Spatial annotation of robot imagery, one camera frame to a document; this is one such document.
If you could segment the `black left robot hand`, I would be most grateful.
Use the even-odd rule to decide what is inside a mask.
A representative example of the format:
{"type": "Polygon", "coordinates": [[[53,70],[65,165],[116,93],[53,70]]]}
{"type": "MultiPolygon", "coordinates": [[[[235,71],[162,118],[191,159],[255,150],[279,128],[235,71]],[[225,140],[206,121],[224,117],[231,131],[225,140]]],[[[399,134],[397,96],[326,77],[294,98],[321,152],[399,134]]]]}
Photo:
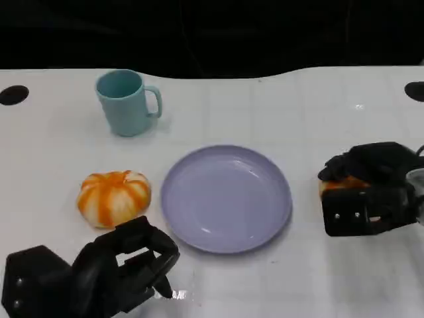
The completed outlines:
{"type": "Polygon", "coordinates": [[[7,256],[1,304],[10,317],[113,317],[159,293],[180,257],[176,243],[146,217],[86,244],[73,264],[44,245],[7,256]]]}

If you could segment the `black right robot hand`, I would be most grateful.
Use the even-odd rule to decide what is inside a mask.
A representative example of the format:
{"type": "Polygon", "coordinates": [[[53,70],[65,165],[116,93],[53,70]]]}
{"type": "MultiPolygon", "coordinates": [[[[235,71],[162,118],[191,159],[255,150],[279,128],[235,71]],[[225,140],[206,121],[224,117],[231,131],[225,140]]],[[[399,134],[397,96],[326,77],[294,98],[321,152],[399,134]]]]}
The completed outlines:
{"type": "Polygon", "coordinates": [[[325,232],[377,235],[423,221],[423,149],[376,142],[334,156],[318,173],[325,232]]]}

